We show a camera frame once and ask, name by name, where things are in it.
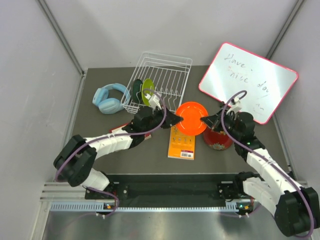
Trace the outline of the red floral plate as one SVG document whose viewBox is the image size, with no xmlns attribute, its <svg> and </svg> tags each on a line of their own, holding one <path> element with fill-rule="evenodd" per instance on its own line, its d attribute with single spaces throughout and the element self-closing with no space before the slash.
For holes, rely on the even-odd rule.
<svg viewBox="0 0 320 240">
<path fill-rule="evenodd" d="M 216 132 L 208 127 L 203 132 L 203 140 L 210 148 L 218 151 L 226 150 L 233 144 L 224 131 Z"/>
</svg>

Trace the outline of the orange plastic plate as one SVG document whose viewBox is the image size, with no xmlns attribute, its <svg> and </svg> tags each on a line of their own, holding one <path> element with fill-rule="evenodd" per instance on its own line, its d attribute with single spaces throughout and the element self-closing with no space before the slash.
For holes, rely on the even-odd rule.
<svg viewBox="0 0 320 240">
<path fill-rule="evenodd" d="M 175 114 L 183 120 L 175 126 L 178 130 L 187 136 L 197 136 L 202 134 L 207 125 L 201 120 L 203 117 L 208 117 L 206 108 L 198 102 L 188 101 L 178 107 Z"/>
</svg>

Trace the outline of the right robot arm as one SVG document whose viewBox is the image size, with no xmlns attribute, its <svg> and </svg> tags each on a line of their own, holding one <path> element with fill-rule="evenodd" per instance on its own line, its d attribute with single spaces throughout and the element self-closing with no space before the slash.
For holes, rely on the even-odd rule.
<svg viewBox="0 0 320 240">
<path fill-rule="evenodd" d="M 234 142 L 235 151 L 254 168 L 236 175 L 233 192 L 239 198 L 247 195 L 258 200 L 273 216 L 281 233 L 287 237 L 309 238 L 320 227 L 319 195 L 291 178 L 273 160 L 255 135 L 255 122 L 248 112 L 237 115 L 222 111 L 202 117 L 214 132 L 225 132 Z"/>
</svg>

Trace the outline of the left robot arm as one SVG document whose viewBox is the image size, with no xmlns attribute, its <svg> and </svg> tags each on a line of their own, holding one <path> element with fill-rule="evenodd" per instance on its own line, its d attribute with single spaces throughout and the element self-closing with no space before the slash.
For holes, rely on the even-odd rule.
<svg viewBox="0 0 320 240">
<path fill-rule="evenodd" d="M 132 149 L 145 140 L 145 136 L 158 128 L 168 129 L 183 118 L 165 108 L 141 107 L 133 119 L 117 131 L 98 137 L 74 135 L 53 162 L 56 180 L 66 181 L 71 187 L 96 189 L 102 198 L 114 191 L 105 173 L 93 169 L 95 160 L 108 154 Z"/>
</svg>

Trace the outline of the orange paperback book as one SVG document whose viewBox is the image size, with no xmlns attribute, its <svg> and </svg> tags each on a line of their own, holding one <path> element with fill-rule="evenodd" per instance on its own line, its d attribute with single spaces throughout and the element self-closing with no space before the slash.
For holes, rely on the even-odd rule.
<svg viewBox="0 0 320 240">
<path fill-rule="evenodd" d="M 194 160 L 196 137 L 181 133 L 176 126 L 170 129 L 168 158 Z"/>
</svg>

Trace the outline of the lime green plastic plate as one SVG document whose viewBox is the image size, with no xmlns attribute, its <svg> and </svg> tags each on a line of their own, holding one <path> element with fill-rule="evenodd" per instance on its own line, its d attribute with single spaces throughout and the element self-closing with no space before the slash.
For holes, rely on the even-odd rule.
<svg viewBox="0 0 320 240">
<path fill-rule="evenodd" d="M 149 99 L 147 98 L 147 95 L 152 96 L 153 93 L 151 92 L 151 90 L 154 90 L 155 86 L 153 83 L 153 80 L 150 78 L 147 78 L 144 80 L 144 82 L 142 83 L 142 87 L 141 87 L 141 97 L 142 97 L 142 101 L 146 106 L 149 106 Z"/>
</svg>

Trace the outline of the dark green ceramic plate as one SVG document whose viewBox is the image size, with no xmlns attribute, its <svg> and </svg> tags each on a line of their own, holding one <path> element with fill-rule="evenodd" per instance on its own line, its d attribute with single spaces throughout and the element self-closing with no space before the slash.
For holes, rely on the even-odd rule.
<svg viewBox="0 0 320 240">
<path fill-rule="evenodd" d="M 134 103 L 142 103 L 142 84 L 143 82 L 140 79 L 136 79 L 133 81 L 131 95 Z"/>
</svg>

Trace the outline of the pink framed whiteboard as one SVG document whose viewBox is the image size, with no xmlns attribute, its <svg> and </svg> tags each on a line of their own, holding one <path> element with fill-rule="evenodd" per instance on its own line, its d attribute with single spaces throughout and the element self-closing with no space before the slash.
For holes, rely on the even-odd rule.
<svg viewBox="0 0 320 240">
<path fill-rule="evenodd" d="M 198 88 L 201 92 L 227 102 L 234 94 L 245 90 L 242 111 L 253 115 L 261 125 L 266 124 L 299 75 L 278 63 L 224 42 Z"/>
</svg>

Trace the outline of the light blue headphones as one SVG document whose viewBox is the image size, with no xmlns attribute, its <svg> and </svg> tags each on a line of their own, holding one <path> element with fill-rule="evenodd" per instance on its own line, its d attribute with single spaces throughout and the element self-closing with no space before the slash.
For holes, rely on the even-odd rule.
<svg viewBox="0 0 320 240">
<path fill-rule="evenodd" d="M 116 90 L 123 93 L 125 104 L 130 101 L 130 91 L 120 83 L 112 83 L 100 87 L 96 90 L 93 96 L 92 104 L 98 107 L 102 114 L 115 114 L 124 109 L 124 106 L 119 99 L 109 97 L 111 90 Z"/>
</svg>

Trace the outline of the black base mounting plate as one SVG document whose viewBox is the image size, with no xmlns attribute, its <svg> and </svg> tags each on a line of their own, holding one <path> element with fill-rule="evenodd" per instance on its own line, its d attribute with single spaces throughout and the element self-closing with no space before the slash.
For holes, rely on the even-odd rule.
<svg viewBox="0 0 320 240">
<path fill-rule="evenodd" d="M 109 184 L 95 187 L 126 200 L 140 195 L 204 195 L 231 200 L 245 194 L 235 173 L 227 174 L 111 174 Z"/>
</svg>

